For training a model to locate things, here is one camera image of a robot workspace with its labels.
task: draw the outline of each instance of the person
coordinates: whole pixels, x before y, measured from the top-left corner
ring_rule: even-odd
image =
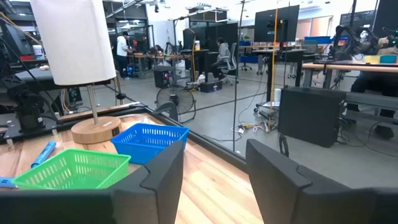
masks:
[[[127,37],[128,33],[124,31],[120,37],[118,37],[118,44],[117,44],[117,61],[119,64],[119,74],[123,79],[129,79],[127,77],[127,53],[132,53],[132,50],[127,46]]]
[[[218,56],[217,61],[211,65],[211,72],[215,78],[222,80],[224,75],[221,75],[221,71],[218,67],[228,66],[227,62],[231,62],[231,52],[229,51],[228,43],[224,41],[222,37],[217,39]]]
[[[386,44],[386,39],[379,40],[379,46]],[[395,54],[396,48],[381,49],[378,55]],[[384,73],[384,72],[361,72],[359,77],[351,86],[351,92],[364,93],[366,90],[380,91],[383,96],[398,96],[398,74]],[[359,112],[358,105],[348,103],[347,110]],[[395,111],[382,109],[380,116],[387,118],[394,118]],[[356,124],[355,120],[349,119],[349,124]],[[377,125],[374,132],[383,139],[391,139],[394,137],[394,132],[391,128]]]

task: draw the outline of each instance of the wooden tabletop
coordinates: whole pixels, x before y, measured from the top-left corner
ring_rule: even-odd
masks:
[[[149,114],[153,123],[162,124]],[[140,121],[141,117],[121,118],[123,130]],[[53,151],[69,148],[116,153],[110,141],[98,144],[77,144],[72,133],[59,132],[0,146],[0,176],[15,177],[30,169],[31,163],[50,141],[56,141]],[[129,172],[140,165],[129,164]],[[244,172],[188,140],[184,152],[183,183],[176,223],[263,223],[249,177]]]
[[[191,55],[130,55],[130,57],[136,57],[136,58],[153,58],[153,59],[185,59],[185,58],[190,58]]]
[[[324,64],[320,63],[305,63],[303,64],[304,69],[320,69],[323,70]],[[389,72],[389,73],[398,73],[398,65],[394,66],[394,64],[372,64],[366,65],[364,62],[351,62],[346,64],[328,64],[326,65],[327,69],[332,70],[353,70],[353,71],[364,71],[364,72]]]

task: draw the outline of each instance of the blue basket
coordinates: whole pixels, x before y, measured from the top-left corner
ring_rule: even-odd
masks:
[[[173,142],[182,140],[184,149],[189,128],[137,123],[111,139],[119,154],[130,162],[145,164]]]

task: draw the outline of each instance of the green basket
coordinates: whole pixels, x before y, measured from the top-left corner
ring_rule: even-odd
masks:
[[[128,155],[67,149],[16,177],[22,190],[105,189],[128,175]]]

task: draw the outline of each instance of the plastic basket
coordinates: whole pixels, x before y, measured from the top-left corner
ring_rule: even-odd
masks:
[[[131,156],[130,162],[145,164],[173,142],[187,143],[189,128],[137,123],[111,139],[119,154]]]
[[[130,156],[67,149],[16,177],[13,184],[32,189],[105,189],[128,175]]]

